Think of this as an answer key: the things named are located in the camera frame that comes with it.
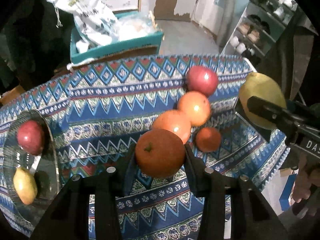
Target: blue box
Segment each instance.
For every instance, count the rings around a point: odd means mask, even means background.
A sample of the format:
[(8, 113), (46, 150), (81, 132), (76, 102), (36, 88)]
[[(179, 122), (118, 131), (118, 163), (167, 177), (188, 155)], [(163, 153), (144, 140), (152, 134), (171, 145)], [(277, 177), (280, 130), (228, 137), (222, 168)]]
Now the blue box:
[(292, 189), (293, 189), (294, 181), (296, 179), (296, 175), (297, 174), (292, 174), (288, 176), (287, 182), (279, 198), (282, 211), (288, 210), (290, 206), (293, 205)]
[[(118, 13), (116, 14), (116, 17), (120, 19), (121, 17), (130, 15), (130, 14), (136, 14), (136, 13), (138, 12), (133, 11), (133, 12)], [(149, 46), (155, 47), (156, 54), (158, 54), (163, 36), (164, 36), (163, 32), (157, 31), (145, 37), (136, 38), (136, 39), (127, 40), (127, 41), (118, 41), (106, 46), (98, 46), (98, 47), (89, 49), (84, 53), (79, 53), (76, 48), (76, 42), (78, 42), (81, 39), (81, 37), (78, 33), (78, 30), (74, 28), (71, 31), (70, 59), (73, 64), (78, 64), (86, 60), (87, 58), (102, 58), (112, 54), (121, 53), (128, 50), (134, 50), (137, 48), (149, 47)]]

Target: shoe rack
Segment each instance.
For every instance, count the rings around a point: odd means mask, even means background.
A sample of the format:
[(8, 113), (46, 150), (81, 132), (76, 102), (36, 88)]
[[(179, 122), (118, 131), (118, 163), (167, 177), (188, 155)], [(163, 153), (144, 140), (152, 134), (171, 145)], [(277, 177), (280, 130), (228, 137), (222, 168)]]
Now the shoe rack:
[(294, 15), (296, 6), (292, 3), (286, 6), (282, 0), (249, 0), (222, 54), (246, 57), (256, 66)]

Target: silver screw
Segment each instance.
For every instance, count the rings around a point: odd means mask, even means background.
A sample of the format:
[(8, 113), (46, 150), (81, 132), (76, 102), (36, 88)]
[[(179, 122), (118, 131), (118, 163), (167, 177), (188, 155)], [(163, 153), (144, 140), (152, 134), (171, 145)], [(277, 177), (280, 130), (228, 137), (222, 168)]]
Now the silver screw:
[(249, 177), (247, 175), (243, 174), (240, 176), (240, 179), (242, 179), (243, 181), (248, 181)]
[(115, 167), (109, 167), (107, 168), (107, 173), (114, 173), (116, 171)]
[(206, 168), (204, 168), (204, 171), (205, 171), (206, 173), (211, 174), (211, 173), (214, 172), (214, 169), (213, 169), (213, 168), (210, 168), (210, 167), (206, 167)]
[(73, 175), (72, 177), (71, 177), (71, 179), (73, 180), (73, 181), (77, 181), (77, 180), (79, 180), (81, 178), (81, 176), (79, 175), (79, 174), (75, 174), (75, 175)]

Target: blue patterned tablecloth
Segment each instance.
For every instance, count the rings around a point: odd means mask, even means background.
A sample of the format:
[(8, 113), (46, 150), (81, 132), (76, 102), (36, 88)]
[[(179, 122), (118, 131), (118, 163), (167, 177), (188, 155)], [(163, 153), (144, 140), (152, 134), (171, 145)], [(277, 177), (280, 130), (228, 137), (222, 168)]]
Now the blue patterned tablecloth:
[[(0, 208), (12, 227), (27, 236), (33, 230), (8, 197), (2, 169), (4, 141), (17, 115), (37, 109), (45, 117), (64, 184), (73, 174), (92, 176), (121, 158), (160, 113), (174, 108), (185, 93), (183, 76), (193, 65), (213, 68), (219, 76), (218, 88), (209, 98), (213, 114), (206, 126), (217, 127), (222, 134), (219, 150), (204, 154), (191, 143), (194, 154), (225, 175), (247, 174), (262, 190), (289, 149), (282, 132), (275, 130), (266, 143), (233, 111), (241, 84), (254, 71), (249, 62), (220, 55), (123, 59), (49, 81), (0, 109)], [(204, 199), (189, 191), (181, 168), (173, 181), (153, 179), (138, 171), (131, 194), (116, 203), (124, 239), (196, 239)], [(89, 217), (89, 237), (95, 239), (94, 196)]]

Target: orange fruit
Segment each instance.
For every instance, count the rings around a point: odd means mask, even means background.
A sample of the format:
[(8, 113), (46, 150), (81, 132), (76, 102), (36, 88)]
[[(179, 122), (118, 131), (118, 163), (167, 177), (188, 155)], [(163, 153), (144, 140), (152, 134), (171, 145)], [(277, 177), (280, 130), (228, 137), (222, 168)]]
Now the orange fruit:
[(204, 153), (218, 150), (220, 144), (221, 134), (214, 127), (204, 127), (196, 135), (196, 146)]
[(140, 136), (135, 158), (141, 171), (153, 178), (164, 179), (178, 172), (186, 157), (178, 135), (165, 129), (151, 129)]
[(165, 129), (178, 135), (185, 144), (191, 134), (191, 123), (184, 112), (169, 110), (159, 115), (151, 128)]
[(178, 110), (184, 112), (192, 126), (201, 126), (211, 116), (210, 102), (197, 91), (185, 93), (178, 102)]

